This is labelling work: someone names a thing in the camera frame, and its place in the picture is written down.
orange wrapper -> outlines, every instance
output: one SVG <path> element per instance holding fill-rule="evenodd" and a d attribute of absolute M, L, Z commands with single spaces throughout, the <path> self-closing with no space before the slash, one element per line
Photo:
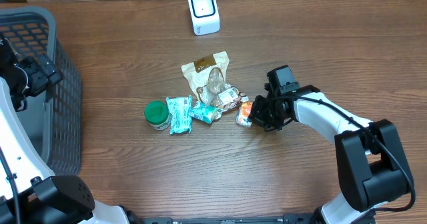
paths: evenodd
<path fill-rule="evenodd" d="M 252 125 L 252 122 L 249 120 L 248 117 L 251 113 L 251 109 L 251 101 L 246 101 L 245 103 L 242 103 L 242 106 L 240 106 L 239 108 L 238 116 L 236 117 L 236 123 L 244 127 L 250 127 Z"/>

green jar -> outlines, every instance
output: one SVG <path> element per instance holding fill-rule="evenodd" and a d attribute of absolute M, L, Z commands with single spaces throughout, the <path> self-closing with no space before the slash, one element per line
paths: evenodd
<path fill-rule="evenodd" d="M 156 130 L 164 130 L 171 124 L 171 115 L 165 103 L 161 101 L 152 101 L 148 103 L 144 111 L 145 118 L 149 124 Z"/>

label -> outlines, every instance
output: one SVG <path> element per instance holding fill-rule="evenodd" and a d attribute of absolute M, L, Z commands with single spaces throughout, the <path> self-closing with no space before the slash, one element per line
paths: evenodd
<path fill-rule="evenodd" d="M 194 62 L 195 72 L 199 73 L 204 69 L 216 65 L 215 57 L 213 55 L 203 57 Z"/>
<path fill-rule="evenodd" d="M 150 123 L 150 125 L 158 131 L 163 131 L 164 129 L 168 128 L 170 124 L 171 124 L 171 114 L 170 113 L 169 113 L 169 116 L 167 117 L 167 119 L 164 123 L 161 123 L 159 125 L 154 125 L 154 124 Z"/>
<path fill-rule="evenodd" d="M 221 92 L 220 94 L 218 94 L 218 97 L 224 105 L 232 103 L 239 99 L 238 94 L 232 88 Z"/>
<path fill-rule="evenodd" d="M 199 119 L 200 121 L 203 121 L 203 116 L 200 114 L 192 113 L 191 116 L 196 119 Z"/>

teal wrapper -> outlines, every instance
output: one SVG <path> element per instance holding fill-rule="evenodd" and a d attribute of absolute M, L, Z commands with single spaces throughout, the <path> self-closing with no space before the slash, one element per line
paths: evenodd
<path fill-rule="evenodd" d="M 177 97 L 169 99 L 166 97 L 167 108 L 172 115 L 171 131 L 169 133 L 191 132 L 193 119 L 188 115 L 191 109 L 191 95 L 189 97 Z"/>
<path fill-rule="evenodd" d="M 212 123 L 214 119 L 219 118 L 218 113 L 219 113 L 218 108 L 208 106 L 205 103 L 202 103 L 200 101 L 197 101 L 194 107 L 191 110 L 189 110 L 190 116 L 209 124 Z"/>

white device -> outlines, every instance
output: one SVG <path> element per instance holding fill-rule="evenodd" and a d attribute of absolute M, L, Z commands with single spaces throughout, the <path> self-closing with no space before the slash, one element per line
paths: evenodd
<path fill-rule="evenodd" d="M 216 0 L 188 0 L 188 5 L 194 34 L 206 35 L 220 30 Z"/>

